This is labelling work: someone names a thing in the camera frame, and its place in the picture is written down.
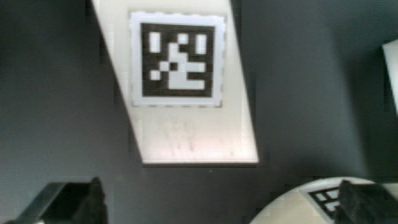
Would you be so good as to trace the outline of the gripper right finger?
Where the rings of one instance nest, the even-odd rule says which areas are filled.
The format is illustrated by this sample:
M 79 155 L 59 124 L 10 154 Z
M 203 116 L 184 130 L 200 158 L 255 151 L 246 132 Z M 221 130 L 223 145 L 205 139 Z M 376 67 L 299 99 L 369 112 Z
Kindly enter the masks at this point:
M 381 184 L 342 181 L 335 224 L 398 224 L 398 200 Z

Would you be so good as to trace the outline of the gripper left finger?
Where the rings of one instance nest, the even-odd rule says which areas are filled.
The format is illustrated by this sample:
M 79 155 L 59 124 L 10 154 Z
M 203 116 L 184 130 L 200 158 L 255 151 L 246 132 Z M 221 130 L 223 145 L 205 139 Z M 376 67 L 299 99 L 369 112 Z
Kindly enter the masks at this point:
M 100 178 L 90 182 L 52 182 L 17 218 L 17 224 L 109 224 Z

